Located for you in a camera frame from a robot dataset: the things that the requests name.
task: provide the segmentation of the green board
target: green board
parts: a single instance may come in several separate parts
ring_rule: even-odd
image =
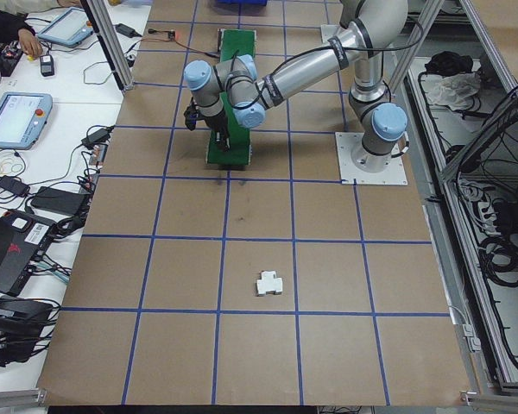
[[[221,46],[221,61],[230,60],[236,51],[237,56],[250,54],[255,57],[256,32],[253,30],[225,30]],[[221,98],[228,116],[231,149],[223,151],[217,148],[215,134],[212,132],[207,151],[207,163],[222,166],[247,166],[251,156],[250,130],[238,125],[225,93],[221,94]]]

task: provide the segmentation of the screen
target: screen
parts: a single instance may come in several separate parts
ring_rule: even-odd
[[[81,28],[86,26],[88,17],[81,10],[69,10],[65,16],[54,23],[50,28],[44,30],[46,36],[55,37],[68,41],[75,36]]]
[[[0,142],[21,142],[42,97],[10,96],[0,110]]]

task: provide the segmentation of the blue box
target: blue box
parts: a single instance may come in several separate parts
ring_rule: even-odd
[[[219,3],[245,3],[245,4],[260,4],[265,6],[268,0],[217,0]]]

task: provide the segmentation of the white table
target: white table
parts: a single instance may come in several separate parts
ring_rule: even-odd
[[[122,22],[142,33],[150,7],[123,4],[111,7],[108,4],[108,9],[114,24]],[[60,9],[55,9],[31,16],[52,20],[60,13]],[[41,22],[29,22],[34,24],[38,31]],[[95,40],[96,35],[93,35],[80,47],[88,46]],[[119,35],[119,40],[123,50],[127,50],[138,38],[129,39]],[[78,50],[72,53],[52,51],[52,55],[56,69],[54,76],[43,78],[38,61],[29,61],[23,57],[14,70],[13,76],[3,78],[0,84],[0,98],[6,91],[19,91],[49,93],[54,100],[54,107],[38,142],[31,149],[20,152],[27,162],[27,170],[22,175],[25,183],[63,176],[72,150],[85,137],[87,129],[97,124],[113,125],[123,101],[123,94],[118,90],[113,77],[110,77],[104,85],[83,83],[82,70],[94,62],[105,60],[99,44],[89,50]],[[88,80],[104,79],[109,71],[107,64],[97,66],[96,70],[89,72]],[[74,153],[70,172],[62,181],[76,181],[76,177],[84,170],[85,163],[80,156],[80,150],[83,149],[80,148]],[[8,159],[15,159],[13,151],[0,154],[0,166],[9,164]],[[39,185],[34,185],[31,191],[37,191],[38,188]],[[56,188],[67,191],[79,189],[76,185],[68,184],[58,185]],[[21,200],[17,199],[8,207],[16,207],[20,202]],[[52,213],[42,213],[42,215],[52,219],[62,218]],[[70,267],[73,264],[81,234],[82,230],[78,230],[64,241],[55,243],[47,253],[62,265]],[[51,274],[33,276],[19,296],[20,298],[50,298],[61,302],[65,289],[66,285]],[[0,367],[0,392],[34,388],[45,358],[46,353],[43,352],[28,362],[9,364],[6,368]]]
[[[149,6],[110,6],[107,4],[113,24],[124,23],[131,26],[139,34],[143,34],[148,20]],[[62,9],[54,9],[44,13],[33,13],[30,16],[44,20],[53,20],[63,13]],[[28,20],[35,31],[41,30],[47,23],[38,20]],[[122,49],[126,52],[140,38],[132,39],[121,34],[118,36]],[[89,47],[98,38],[95,34],[85,39],[78,48]],[[54,97],[55,103],[75,104],[120,104],[123,94],[118,90],[115,79],[110,76],[103,85],[85,85],[83,71],[92,63],[105,62],[104,52],[99,43],[88,50],[71,50],[67,47],[53,45],[50,53],[54,58],[55,75],[44,78],[38,60],[29,60],[23,56],[12,76],[2,78],[0,97],[6,91],[46,92]],[[111,70],[107,63],[101,63],[87,70],[86,81],[100,83],[107,78]]]

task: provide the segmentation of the laptop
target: laptop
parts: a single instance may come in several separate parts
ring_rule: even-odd
[[[31,276],[29,262],[39,260],[52,243],[53,220],[19,210],[0,217],[0,292],[17,296]]]

